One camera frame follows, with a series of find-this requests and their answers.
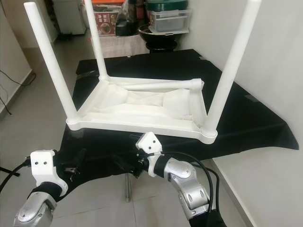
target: black cable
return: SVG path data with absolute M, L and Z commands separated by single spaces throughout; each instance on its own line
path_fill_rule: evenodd
M 201 166 L 199 165 L 196 165 L 196 164 L 193 164 L 191 163 L 192 166 L 195 166 L 195 167 L 198 167 L 198 168 L 201 168 Z M 217 182 L 216 182 L 216 210 L 217 212 L 220 212 L 220 208 L 219 208 L 219 186 L 220 186 L 220 178 L 219 178 L 219 175 L 212 169 L 210 168 L 206 168 L 209 172 L 212 172 L 216 179 L 217 179 Z
M 10 78 L 9 76 L 8 76 L 8 74 L 6 74 L 5 72 L 3 72 L 2 70 L 0 70 L 0 72 L 2 72 L 5 76 L 7 76 L 7 78 L 9 78 L 11 81 L 13 81 L 14 83 L 16 83 L 16 84 L 19 84 L 19 85 L 21 85 L 21 86 L 28 86 L 28 85 L 30 85 L 31 83 L 33 83 L 33 81 L 36 79 L 36 74 L 34 73 L 34 78 L 29 82 L 29 83 L 27 83 L 27 84 L 20 84 L 19 82 L 17 82 L 17 81 L 15 81 L 15 80 L 13 80 L 12 78 Z
M 2 189 L 4 188 L 4 186 L 6 185 L 6 183 L 9 181 L 9 179 L 14 175 L 14 173 L 25 166 L 27 166 L 27 163 L 23 162 L 21 165 L 19 165 L 17 168 L 15 168 L 13 171 L 11 171 L 11 173 L 4 179 L 4 181 L 0 185 L 0 193 L 1 193 Z
M 208 205 L 208 213 L 212 212 L 212 206 L 213 206 L 213 201 L 214 201 L 214 188 L 213 188 L 213 181 L 209 175 L 209 172 L 207 170 L 207 168 L 202 164 L 202 162 L 200 162 L 199 159 L 195 158 L 194 156 L 191 156 L 189 154 L 183 153 L 183 152 L 179 152 L 179 151 L 165 151 L 165 152 L 161 152 L 161 154 L 177 154 L 177 155 L 184 155 L 187 156 L 189 158 L 191 158 L 192 160 L 194 160 L 195 162 L 197 162 L 201 168 L 204 170 L 207 179 L 208 179 L 208 183 L 209 183 L 209 205 Z
M 11 112 L 9 111 L 9 109 L 7 108 L 7 106 L 5 105 L 5 103 L 4 103 L 4 101 L 2 100 L 1 97 L 0 97 L 0 100 L 1 100 L 1 102 L 3 103 L 3 105 L 4 105 L 5 109 L 6 109 L 6 111 L 7 111 L 10 115 L 12 115 Z

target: table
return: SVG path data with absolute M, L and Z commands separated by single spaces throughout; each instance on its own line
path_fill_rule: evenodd
M 108 74 L 113 77 L 201 78 L 205 82 L 202 93 L 208 111 L 222 72 L 200 57 L 194 50 L 183 50 L 108 58 L 105 63 Z M 98 83 L 96 60 L 80 61 L 76 74 L 78 78 L 72 98 L 79 109 Z M 261 147 L 299 148 L 287 123 L 236 83 L 232 86 L 217 131 L 218 137 L 211 145 L 191 138 L 157 137 L 164 151 L 187 152 L 200 160 Z M 68 193 L 89 180 L 127 173 L 134 166 L 139 168 L 136 141 L 130 138 L 131 134 L 141 135 L 97 129 L 71 131 L 66 126 L 58 153 L 60 162 L 75 161 L 78 152 L 86 149 L 82 172 L 69 183 Z M 176 158 L 188 161 L 184 157 Z

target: black pot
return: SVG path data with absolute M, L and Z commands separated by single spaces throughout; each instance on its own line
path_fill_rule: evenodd
M 142 25 L 138 28 L 139 35 L 141 38 L 147 42 L 165 42 L 167 40 L 175 40 L 178 34 L 166 34 L 166 35 L 154 35 L 149 29 L 148 26 L 150 24 Z

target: plastic storage box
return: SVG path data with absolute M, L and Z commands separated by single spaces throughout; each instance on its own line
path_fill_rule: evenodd
M 191 10 L 150 11 L 149 29 L 156 35 L 188 33 Z

